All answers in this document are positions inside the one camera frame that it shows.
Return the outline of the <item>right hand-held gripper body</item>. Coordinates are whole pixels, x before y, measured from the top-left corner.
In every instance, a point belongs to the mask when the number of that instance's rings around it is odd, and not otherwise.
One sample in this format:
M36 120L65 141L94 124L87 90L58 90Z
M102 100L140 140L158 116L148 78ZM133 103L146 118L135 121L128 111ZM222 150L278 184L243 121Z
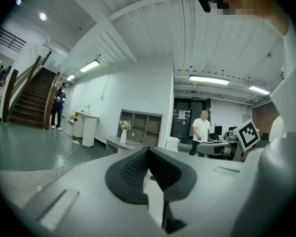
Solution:
M244 162L250 149L259 141L259 132L252 119L226 133L223 155L226 159Z

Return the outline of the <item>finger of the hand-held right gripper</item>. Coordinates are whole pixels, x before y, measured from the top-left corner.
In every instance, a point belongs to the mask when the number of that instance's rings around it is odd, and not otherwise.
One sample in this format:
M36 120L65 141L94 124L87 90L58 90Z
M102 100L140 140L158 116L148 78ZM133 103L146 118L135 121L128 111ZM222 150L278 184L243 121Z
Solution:
M205 155L221 156L224 154L226 141L204 142L197 146L197 151Z

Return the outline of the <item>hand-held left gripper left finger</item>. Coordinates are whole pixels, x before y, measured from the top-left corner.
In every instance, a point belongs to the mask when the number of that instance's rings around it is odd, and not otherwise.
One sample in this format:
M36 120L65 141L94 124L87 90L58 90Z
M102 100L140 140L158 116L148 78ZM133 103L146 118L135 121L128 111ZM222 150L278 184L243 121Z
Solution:
M138 151L125 150L76 166L32 197L23 212L43 236L160 237L148 207L120 200L105 182L112 164Z

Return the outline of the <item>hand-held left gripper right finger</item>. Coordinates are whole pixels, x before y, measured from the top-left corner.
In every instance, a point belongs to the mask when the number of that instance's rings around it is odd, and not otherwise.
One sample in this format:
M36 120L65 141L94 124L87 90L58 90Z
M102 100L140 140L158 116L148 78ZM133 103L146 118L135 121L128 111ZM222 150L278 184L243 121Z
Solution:
M253 237L253 216L244 209L257 175L260 150L245 162L190 157L149 148L150 167L164 180L164 228L148 237Z

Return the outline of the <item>black double door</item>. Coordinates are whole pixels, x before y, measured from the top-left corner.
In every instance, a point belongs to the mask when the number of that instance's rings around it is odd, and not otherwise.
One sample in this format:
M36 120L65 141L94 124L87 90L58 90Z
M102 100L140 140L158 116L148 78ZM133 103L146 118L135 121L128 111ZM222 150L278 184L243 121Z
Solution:
M193 138L192 124L194 120L200 118L201 112L206 110L208 112L208 120L211 121L210 108L210 98L193 101L192 99L175 97L170 136L177 137L180 143L191 144ZM185 110L185 119L178 119L179 110Z

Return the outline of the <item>person's white t-shirt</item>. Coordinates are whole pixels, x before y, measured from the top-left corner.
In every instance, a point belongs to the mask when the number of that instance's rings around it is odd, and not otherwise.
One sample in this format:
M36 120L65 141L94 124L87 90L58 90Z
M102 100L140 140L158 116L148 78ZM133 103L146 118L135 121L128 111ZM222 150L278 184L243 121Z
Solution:
M245 160L253 182L236 218L232 237L296 237L296 25L283 37L282 82L270 98L280 120L271 142Z

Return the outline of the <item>grey wooden shelf unit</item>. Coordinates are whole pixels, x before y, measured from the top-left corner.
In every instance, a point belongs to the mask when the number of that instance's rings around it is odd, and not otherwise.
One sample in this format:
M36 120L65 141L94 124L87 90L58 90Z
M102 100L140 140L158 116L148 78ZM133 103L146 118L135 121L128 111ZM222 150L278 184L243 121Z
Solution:
M162 115L122 109L119 120L130 122L126 131L126 141L134 141L145 146L156 147L159 143Z

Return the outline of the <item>white round counter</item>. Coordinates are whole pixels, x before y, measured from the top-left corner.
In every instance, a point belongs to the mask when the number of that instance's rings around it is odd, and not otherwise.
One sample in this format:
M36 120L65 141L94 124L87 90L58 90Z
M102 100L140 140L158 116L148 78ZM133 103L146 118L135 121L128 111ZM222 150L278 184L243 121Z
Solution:
M70 119L73 120L72 137L82 139L84 147L93 147L99 117L85 112L74 111L74 115L71 115Z

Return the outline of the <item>pastel flower bouquet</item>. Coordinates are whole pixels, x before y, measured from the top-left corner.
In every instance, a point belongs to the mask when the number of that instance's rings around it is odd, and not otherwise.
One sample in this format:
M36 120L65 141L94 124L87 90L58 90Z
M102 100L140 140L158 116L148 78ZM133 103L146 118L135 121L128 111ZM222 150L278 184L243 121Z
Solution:
M130 130L133 127L131 121L129 120L120 120L119 126L121 130L126 130L126 131Z

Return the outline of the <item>brown wooden staircase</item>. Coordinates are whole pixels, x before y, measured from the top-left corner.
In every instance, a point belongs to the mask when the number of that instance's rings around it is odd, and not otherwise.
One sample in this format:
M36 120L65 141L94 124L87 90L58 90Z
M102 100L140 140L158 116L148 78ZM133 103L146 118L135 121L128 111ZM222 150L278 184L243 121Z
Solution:
M22 73L11 70L3 96L1 122L50 129L56 82L60 76L60 72L44 67L51 54L50 51L45 57L38 56Z

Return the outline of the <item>black metal railing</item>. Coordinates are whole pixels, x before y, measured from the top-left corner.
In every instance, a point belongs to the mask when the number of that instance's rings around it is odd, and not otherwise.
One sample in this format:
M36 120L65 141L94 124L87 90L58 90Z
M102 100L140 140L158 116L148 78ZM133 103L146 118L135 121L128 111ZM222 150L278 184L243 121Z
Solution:
M0 27L0 44L19 53L26 41Z

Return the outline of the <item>white wall conduit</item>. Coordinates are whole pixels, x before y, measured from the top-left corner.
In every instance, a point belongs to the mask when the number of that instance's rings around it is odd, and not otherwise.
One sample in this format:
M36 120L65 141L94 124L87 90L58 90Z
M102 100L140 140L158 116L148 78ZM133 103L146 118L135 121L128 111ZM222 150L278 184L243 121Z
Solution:
M109 70L109 73L108 73L108 76L107 76L107 79L106 79L106 83L105 83L105 85L104 85L104 89L103 89L103 92L102 92L102 95L101 95L101 101L103 101L104 93L105 93L105 90L106 90L106 87L107 87L107 84L108 84L108 80L109 80L109 77L110 77L110 75L111 75L111 71L112 71L112 69L113 69L113 66L114 66L114 64L111 65L111 68L110 68L110 70Z

